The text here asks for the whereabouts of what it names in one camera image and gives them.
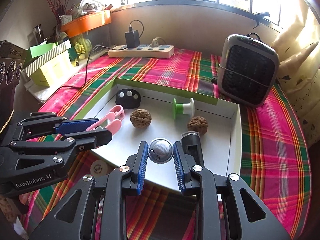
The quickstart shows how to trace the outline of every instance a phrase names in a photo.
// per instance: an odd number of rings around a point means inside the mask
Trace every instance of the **pink clip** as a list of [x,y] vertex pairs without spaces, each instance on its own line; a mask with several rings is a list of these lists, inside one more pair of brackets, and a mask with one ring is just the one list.
[[106,120],[110,120],[110,123],[104,127],[108,129],[112,135],[115,135],[121,128],[121,121],[124,119],[124,110],[121,105],[116,105],[111,108],[110,112],[106,114],[99,121],[89,126],[86,131],[95,130],[98,126],[101,126]]

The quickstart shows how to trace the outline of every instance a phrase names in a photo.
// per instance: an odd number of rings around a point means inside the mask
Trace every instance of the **white power strip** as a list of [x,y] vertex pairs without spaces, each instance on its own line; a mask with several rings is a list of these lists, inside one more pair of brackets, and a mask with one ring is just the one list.
[[[126,46],[116,46],[114,49],[122,49]],[[150,45],[140,45],[133,49],[112,50],[108,51],[109,57],[155,57],[170,58],[174,54],[174,46],[160,45],[152,48]]]

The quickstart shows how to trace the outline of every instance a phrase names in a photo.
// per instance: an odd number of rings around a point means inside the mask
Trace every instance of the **orange box lid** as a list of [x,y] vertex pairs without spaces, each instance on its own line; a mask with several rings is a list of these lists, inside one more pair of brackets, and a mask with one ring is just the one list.
[[82,16],[62,25],[61,31],[65,32],[69,38],[72,38],[109,23],[111,23],[110,11],[106,10]]

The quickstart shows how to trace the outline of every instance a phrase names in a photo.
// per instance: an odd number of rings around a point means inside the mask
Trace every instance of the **plaid tablecloth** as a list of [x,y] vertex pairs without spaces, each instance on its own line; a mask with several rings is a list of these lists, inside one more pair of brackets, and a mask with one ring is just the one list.
[[[81,90],[60,89],[40,109],[73,118],[112,78],[132,79],[225,98],[210,81],[217,76],[220,57],[176,49],[171,59],[101,57],[89,65],[88,81]],[[84,69],[66,84],[81,86]],[[307,219],[311,173],[308,152],[295,113],[275,84],[262,107],[241,106],[241,177],[265,202],[296,239]],[[53,140],[47,136],[40,140]],[[29,212],[22,224],[31,232],[59,199],[84,175],[96,157],[79,154],[69,179],[32,192]],[[127,201],[130,240],[192,239],[194,200],[146,185],[140,197]]]

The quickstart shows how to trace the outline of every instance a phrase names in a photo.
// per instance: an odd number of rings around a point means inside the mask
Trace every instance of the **black power adapter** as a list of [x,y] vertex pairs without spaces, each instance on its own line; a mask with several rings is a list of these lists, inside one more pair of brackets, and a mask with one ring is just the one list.
[[[132,30],[131,24],[132,24],[132,22],[135,22],[135,21],[140,22],[142,25],[142,33],[140,34],[140,36],[139,36],[139,32],[137,30],[134,30],[134,31]],[[139,21],[139,20],[131,21],[129,24],[129,31],[124,34],[127,48],[133,49],[133,48],[140,46],[140,37],[142,36],[143,32],[144,32],[144,26],[141,21]]]
[[127,48],[136,48],[140,46],[140,38],[138,30],[132,30],[132,27],[129,27],[129,31],[124,34],[125,42],[127,44]]

